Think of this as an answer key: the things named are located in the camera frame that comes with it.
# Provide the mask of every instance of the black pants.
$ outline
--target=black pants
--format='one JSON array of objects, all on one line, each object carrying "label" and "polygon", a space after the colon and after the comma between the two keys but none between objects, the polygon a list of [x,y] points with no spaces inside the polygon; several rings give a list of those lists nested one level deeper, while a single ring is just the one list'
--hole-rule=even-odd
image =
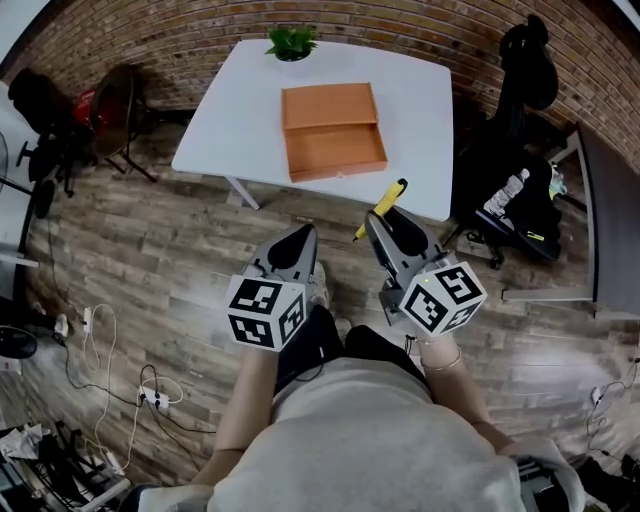
[{"label": "black pants", "polygon": [[343,346],[331,313],[322,306],[315,306],[304,325],[280,353],[276,393],[300,374],[339,357],[389,361],[427,387],[424,375],[400,347],[366,325],[351,329]]}]

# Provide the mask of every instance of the electrical outlet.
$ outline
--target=electrical outlet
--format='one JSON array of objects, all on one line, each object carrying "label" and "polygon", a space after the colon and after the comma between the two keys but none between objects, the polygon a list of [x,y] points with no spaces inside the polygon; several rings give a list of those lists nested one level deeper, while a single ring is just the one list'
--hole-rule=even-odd
[{"label": "electrical outlet", "polygon": [[156,405],[156,402],[159,402],[157,405],[160,409],[168,409],[169,408],[169,395],[165,395],[164,393],[160,393],[158,391],[158,397],[156,398],[156,392],[154,389],[143,386],[140,390],[140,394],[144,393],[147,402],[151,405]]}]

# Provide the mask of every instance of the orange wooden box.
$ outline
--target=orange wooden box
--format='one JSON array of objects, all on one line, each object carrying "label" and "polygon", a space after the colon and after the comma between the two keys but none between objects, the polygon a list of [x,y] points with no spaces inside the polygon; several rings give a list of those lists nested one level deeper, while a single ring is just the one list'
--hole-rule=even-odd
[{"label": "orange wooden box", "polygon": [[282,129],[294,183],[387,166],[369,83],[282,89]]}]

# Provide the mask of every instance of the black chair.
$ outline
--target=black chair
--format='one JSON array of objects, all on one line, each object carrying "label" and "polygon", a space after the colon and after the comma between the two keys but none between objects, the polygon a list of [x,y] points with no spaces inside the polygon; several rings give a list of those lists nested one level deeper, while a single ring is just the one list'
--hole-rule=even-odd
[{"label": "black chair", "polygon": [[[558,93],[558,76],[545,45],[546,27],[536,16],[527,25],[509,30],[500,44],[505,71],[498,109],[494,117],[473,129],[466,141],[456,141],[452,213],[459,221],[445,245],[465,229],[493,251],[491,266],[499,268],[501,246],[514,246],[531,257],[555,261],[560,254],[558,223],[561,214],[549,197],[550,164],[525,149],[527,144],[566,147],[566,137],[525,105],[543,110]],[[528,169],[524,189],[505,208],[500,219],[483,208],[509,177]]]},{"label": "black chair", "polygon": [[29,179],[37,184],[43,183],[46,196],[39,200],[36,216],[42,218],[42,211],[48,210],[53,199],[53,182],[45,181],[54,169],[58,169],[56,178],[65,180],[65,192],[73,196],[71,178],[76,161],[82,164],[95,163],[91,151],[91,130],[78,123],[72,114],[71,105],[64,99],[51,81],[30,69],[23,69],[11,82],[9,99],[26,119],[31,128],[40,135],[35,149],[22,147],[17,165],[22,159],[30,158]]}]

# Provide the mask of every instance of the brick wall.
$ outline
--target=brick wall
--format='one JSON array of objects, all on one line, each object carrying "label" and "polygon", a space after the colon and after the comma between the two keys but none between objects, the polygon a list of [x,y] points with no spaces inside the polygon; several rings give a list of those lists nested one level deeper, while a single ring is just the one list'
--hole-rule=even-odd
[{"label": "brick wall", "polygon": [[[502,83],[498,42],[530,13],[549,29],[560,93],[547,116],[592,126],[640,162],[640,55],[633,33],[589,9],[592,0],[53,0],[0,67],[25,66],[70,97],[113,65],[138,64],[149,103],[192,108],[234,44],[276,24],[316,27],[319,39],[366,45],[451,69],[454,91],[492,112]],[[640,171],[640,163],[635,165]]]}]

